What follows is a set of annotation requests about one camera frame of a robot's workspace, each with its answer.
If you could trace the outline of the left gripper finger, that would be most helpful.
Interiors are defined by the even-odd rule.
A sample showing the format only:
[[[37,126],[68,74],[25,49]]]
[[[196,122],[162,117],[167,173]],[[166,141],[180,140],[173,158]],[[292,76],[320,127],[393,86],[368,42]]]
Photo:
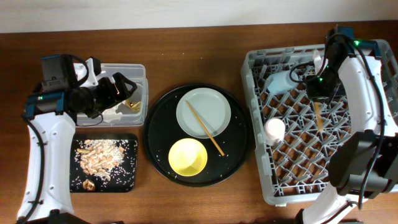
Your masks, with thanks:
[[[136,83],[126,78],[123,74],[117,72],[113,75],[113,78],[118,96],[132,96],[137,90]]]
[[[112,108],[128,98],[129,96],[95,95],[92,101],[88,103],[86,115],[89,118],[96,118],[102,114],[104,110]]]

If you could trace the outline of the white tissue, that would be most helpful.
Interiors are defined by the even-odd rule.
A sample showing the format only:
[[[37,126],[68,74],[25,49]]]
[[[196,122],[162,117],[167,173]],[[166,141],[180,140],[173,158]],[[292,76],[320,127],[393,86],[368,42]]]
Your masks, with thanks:
[[[106,109],[102,112],[103,116],[105,115],[116,115],[116,114],[129,114],[132,110],[123,103],[120,103],[112,108]]]

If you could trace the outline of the gold foil wrapper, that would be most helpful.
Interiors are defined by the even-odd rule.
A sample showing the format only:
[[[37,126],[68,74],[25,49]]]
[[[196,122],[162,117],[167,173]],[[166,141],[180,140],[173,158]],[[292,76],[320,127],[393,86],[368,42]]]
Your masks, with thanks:
[[[129,99],[127,99],[124,104],[130,109],[132,110],[134,113],[138,113],[141,110],[141,102],[132,102]]]

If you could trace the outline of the light blue cup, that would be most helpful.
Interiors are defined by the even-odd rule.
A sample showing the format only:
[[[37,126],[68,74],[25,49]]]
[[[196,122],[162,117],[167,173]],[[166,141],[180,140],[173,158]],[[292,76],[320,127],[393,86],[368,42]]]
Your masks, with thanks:
[[[298,76],[295,72],[290,72],[290,70],[273,73],[268,77],[270,81],[267,90],[277,96],[284,94],[297,87],[299,83],[293,82],[292,79],[298,80]]]

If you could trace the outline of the pink cup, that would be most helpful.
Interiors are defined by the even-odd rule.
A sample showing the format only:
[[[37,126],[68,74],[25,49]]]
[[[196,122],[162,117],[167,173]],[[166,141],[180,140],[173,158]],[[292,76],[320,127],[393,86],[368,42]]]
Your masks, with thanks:
[[[279,118],[268,119],[264,125],[266,144],[275,146],[285,137],[285,123]]]

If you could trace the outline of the wooden chopstick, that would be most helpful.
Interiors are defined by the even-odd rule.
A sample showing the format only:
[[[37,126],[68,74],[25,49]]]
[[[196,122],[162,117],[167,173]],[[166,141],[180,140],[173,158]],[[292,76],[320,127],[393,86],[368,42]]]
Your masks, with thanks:
[[[210,140],[212,141],[212,143],[215,145],[215,147],[217,148],[218,152],[220,153],[220,156],[225,156],[225,153],[223,152],[223,150],[220,148],[220,146],[218,145],[218,143],[215,141],[214,137],[211,135],[211,133],[207,130],[206,126],[204,125],[204,123],[201,121],[200,117],[197,115],[197,113],[195,112],[195,110],[193,109],[192,105],[185,100],[185,103],[187,104],[187,106],[189,107],[190,111],[192,112],[193,116],[195,117],[195,119],[198,121],[198,123],[200,124],[201,128],[204,130],[204,132],[206,133],[206,135],[210,138]]]
[[[322,109],[321,109],[321,104],[319,102],[315,102],[314,103],[314,112],[316,115],[316,119],[317,119],[317,130],[318,132],[323,131],[323,120],[322,120]]]

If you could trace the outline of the light grey plate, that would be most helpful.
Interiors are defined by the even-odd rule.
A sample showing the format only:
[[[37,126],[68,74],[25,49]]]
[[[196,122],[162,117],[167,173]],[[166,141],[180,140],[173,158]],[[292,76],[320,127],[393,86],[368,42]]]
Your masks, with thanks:
[[[198,139],[208,139],[208,135],[186,101],[190,103],[213,137],[221,134],[229,125],[231,107],[226,97],[212,88],[196,88],[184,94],[176,108],[177,123],[188,135]]]

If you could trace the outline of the yellow bowl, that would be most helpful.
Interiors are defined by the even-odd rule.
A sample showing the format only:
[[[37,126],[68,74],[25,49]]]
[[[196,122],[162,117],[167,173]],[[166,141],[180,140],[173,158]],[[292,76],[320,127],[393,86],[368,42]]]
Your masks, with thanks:
[[[199,174],[205,168],[208,154],[200,141],[185,138],[172,145],[168,161],[172,170],[178,175],[191,177]]]

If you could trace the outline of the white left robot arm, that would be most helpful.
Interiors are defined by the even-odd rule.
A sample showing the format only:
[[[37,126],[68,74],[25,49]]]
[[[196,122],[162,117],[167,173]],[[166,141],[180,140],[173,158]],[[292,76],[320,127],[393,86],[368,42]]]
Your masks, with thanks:
[[[25,105],[30,154],[27,183],[17,223],[83,223],[74,215],[70,196],[70,151],[77,116],[89,118],[128,99],[137,85],[119,72],[91,86],[89,77],[101,73],[101,62],[90,57],[57,54],[41,58],[44,79]]]

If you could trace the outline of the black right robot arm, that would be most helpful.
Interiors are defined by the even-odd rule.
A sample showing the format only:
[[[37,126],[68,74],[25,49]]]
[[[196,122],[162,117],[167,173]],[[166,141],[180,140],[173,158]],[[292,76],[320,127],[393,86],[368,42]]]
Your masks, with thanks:
[[[339,223],[352,209],[397,183],[397,124],[382,82],[378,42],[354,38],[351,27],[336,26],[325,37],[315,75],[302,79],[311,100],[331,102],[345,95],[351,137],[332,155],[328,180],[311,206],[301,209],[296,223]]]

